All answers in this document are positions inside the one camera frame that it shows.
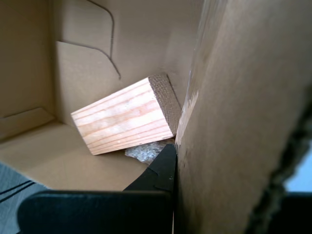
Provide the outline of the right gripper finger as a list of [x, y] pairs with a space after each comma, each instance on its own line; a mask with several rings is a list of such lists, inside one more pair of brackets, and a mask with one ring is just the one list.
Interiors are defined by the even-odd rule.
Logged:
[[169, 234], [173, 228], [176, 149], [166, 145], [123, 191], [44, 191], [26, 198], [23, 234]]

